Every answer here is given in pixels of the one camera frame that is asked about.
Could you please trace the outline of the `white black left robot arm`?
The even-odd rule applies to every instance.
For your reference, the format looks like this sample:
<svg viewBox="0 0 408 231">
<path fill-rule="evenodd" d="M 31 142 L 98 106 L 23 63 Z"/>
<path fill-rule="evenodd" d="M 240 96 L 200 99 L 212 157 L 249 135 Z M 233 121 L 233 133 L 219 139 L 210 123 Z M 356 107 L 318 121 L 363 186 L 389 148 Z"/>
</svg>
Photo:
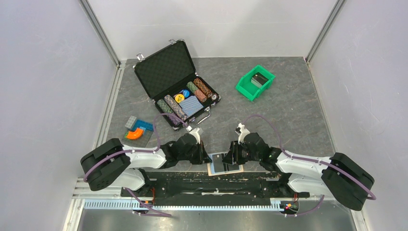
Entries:
<svg viewBox="0 0 408 231">
<path fill-rule="evenodd" d="M 186 133 L 177 141 L 153 148 L 126 146 L 118 138 L 112 138 L 83 156 L 80 164 L 85 173 L 83 180 L 91 191 L 119 186 L 146 196 L 151 191 L 151 183 L 145 169 L 166 169 L 180 161 L 189 161 L 192 165 L 212 161 L 198 133 Z"/>
</svg>

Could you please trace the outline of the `black credit card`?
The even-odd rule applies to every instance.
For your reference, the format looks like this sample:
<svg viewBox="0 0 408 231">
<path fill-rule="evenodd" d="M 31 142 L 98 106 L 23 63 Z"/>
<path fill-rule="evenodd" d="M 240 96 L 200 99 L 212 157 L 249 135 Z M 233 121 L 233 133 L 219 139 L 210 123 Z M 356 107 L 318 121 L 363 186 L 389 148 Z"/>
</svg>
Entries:
<svg viewBox="0 0 408 231">
<path fill-rule="evenodd" d="M 210 172 L 212 174 L 223 173 L 226 171 L 222 159 L 225 157 L 225 154 L 213 154 L 211 155 L 212 163 L 210 165 Z"/>
</svg>

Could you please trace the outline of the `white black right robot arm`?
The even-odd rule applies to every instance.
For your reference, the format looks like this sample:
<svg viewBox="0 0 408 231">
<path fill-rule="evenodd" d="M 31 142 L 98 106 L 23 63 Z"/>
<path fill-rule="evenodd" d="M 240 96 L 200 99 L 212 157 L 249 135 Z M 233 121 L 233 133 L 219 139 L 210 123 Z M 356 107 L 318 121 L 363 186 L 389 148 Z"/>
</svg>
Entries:
<svg viewBox="0 0 408 231">
<path fill-rule="evenodd" d="M 283 179 L 278 191 L 283 196 L 309 193 L 334 197 L 343 206 L 360 211 L 366 200 L 376 200 L 371 189 L 374 178 L 343 153 L 332 157 L 311 157 L 271 147 L 257 133 L 241 135 L 232 141 L 222 162 L 243 165 L 257 161 L 270 172 L 278 172 Z"/>
</svg>

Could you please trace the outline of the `beige card holder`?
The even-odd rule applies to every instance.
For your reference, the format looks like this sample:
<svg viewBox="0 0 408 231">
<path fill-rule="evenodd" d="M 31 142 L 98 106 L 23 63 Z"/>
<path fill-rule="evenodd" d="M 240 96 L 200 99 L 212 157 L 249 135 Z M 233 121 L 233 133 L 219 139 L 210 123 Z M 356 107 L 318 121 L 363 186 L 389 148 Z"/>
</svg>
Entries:
<svg viewBox="0 0 408 231">
<path fill-rule="evenodd" d="M 207 164 L 208 176 L 218 176 L 244 172 L 243 165 L 224 164 L 222 162 L 222 159 L 226 155 L 226 153 L 213 153 L 208 155 L 212 161 L 211 163 Z"/>
</svg>

